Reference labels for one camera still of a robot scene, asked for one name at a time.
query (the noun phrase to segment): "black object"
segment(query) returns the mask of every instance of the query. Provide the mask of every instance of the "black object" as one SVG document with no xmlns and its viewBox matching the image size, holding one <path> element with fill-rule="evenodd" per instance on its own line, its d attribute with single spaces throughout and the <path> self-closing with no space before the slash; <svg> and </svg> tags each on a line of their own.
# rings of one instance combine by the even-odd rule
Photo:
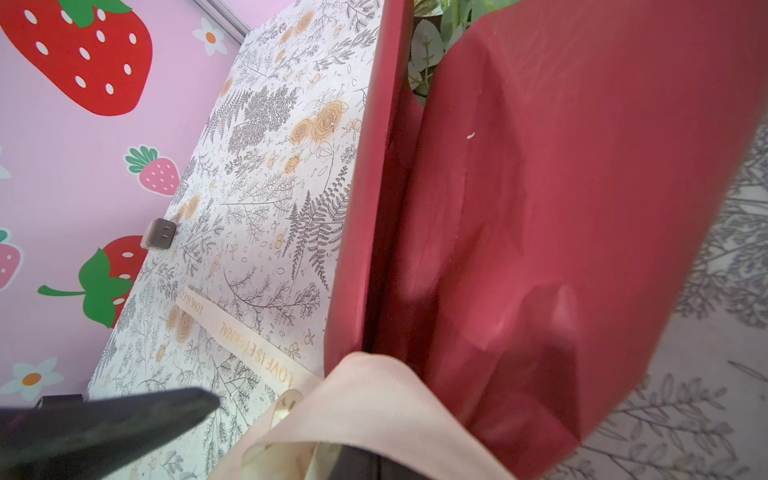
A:
<svg viewBox="0 0 768 480">
<path fill-rule="evenodd" d="M 0 480 L 102 478 L 175 439 L 218 407 L 214 394 L 182 389 L 0 409 Z"/>
<path fill-rule="evenodd" d="M 424 475 L 368 450 L 343 445 L 328 480 L 428 480 Z"/>
<path fill-rule="evenodd" d="M 70 404 L 70 403 L 83 403 L 82 395 L 46 395 L 40 397 L 36 409 L 46 409 L 52 406 Z"/>
<path fill-rule="evenodd" d="M 150 223 L 144 234 L 144 247 L 158 250 L 168 250 L 174 240 L 176 224 L 164 218 L 156 218 Z"/>
</svg>

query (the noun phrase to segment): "strawberry wallpaper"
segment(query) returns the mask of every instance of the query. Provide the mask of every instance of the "strawberry wallpaper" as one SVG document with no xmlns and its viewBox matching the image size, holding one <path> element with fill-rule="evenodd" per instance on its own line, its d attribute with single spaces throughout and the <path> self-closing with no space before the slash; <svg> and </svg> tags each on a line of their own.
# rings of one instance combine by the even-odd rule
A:
<svg viewBox="0 0 768 480">
<path fill-rule="evenodd" d="M 4 0 L 0 27 L 0 405 L 31 405 L 85 391 L 238 45 L 188 0 Z"/>
</svg>

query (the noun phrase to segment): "pink strawberry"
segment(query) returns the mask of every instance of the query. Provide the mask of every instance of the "pink strawberry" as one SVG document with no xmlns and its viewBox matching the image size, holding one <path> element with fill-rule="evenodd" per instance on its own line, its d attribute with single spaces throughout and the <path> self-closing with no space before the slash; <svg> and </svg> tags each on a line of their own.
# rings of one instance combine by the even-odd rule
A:
<svg viewBox="0 0 768 480">
<path fill-rule="evenodd" d="M 0 228 L 0 290 L 11 284 L 22 264 L 22 251 L 6 240 L 11 238 L 11 231 Z"/>
<path fill-rule="evenodd" d="M 157 149 L 141 145 L 128 149 L 128 171 L 138 175 L 139 184 L 160 195 L 172 197 L 179 186 L 179 170 L 170 158 L 157 158 Z"/>
</svg>

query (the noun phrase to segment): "pink wall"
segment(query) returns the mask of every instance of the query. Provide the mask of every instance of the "pink wall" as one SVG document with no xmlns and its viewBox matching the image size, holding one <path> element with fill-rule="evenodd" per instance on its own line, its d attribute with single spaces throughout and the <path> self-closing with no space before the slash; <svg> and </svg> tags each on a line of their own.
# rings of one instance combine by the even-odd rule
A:
<svg viewBox="0 0 768 480">
<path fill-rule="evenodd" d="M 0 35 L 0 228 L 24 254 L 0 290 L 0 405 L 33 402 L 37 391 L 17 380 L 51 358 L 52 370 L 52 361 L 40 369 L 53 373 L 40 375 L 54 384 L 42 395 L 85 390 L 111 330 L 86 317 L 83 296 L 37 290 L 83 290 L 78 271 L 97 248 L 141 235 L 163 216 L 170 197 L 140 187 L 127 149 L 155 147 L 182 172 L 237 53 L 225 38 L 227 53 L 208 55 L 200 32 L 193 35 L 202 13 L 188 0 L 125 1 L 150 33 L 152 63 L 136 108 L 119 116 L 76 104 Z"/>
</svg>

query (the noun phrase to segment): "white flower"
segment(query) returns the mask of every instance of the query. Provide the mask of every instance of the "white flower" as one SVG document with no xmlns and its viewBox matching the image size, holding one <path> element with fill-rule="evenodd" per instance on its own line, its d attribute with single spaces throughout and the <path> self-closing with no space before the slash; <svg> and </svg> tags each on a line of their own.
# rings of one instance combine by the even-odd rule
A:
<svg viewBox="0 0 768 480">
<path fill-rule="evenodd" d="M 57 361 L 54 357 L 38 366 L 28 363 L 14 364 L 13 376 L 16 378 L 0 387 L 0 394 L 21 392 L 22 398 L 27 402 L 37 399 L 44 386 L 54 385 L 64 379 L 61 373 L 53 371 Z"/>
<path fill-rule="evenodd" d="M 219 28 L 214 28 L 207 18 L 200 20 L 202 29 L 198 29 L 192 32 L 198 40 L 201 40 L 205 44 L 205 52 L 210 57 L 216 50 L 226 55 L 227 47 L 224 46 L 224 32 Z"/>
</svg>

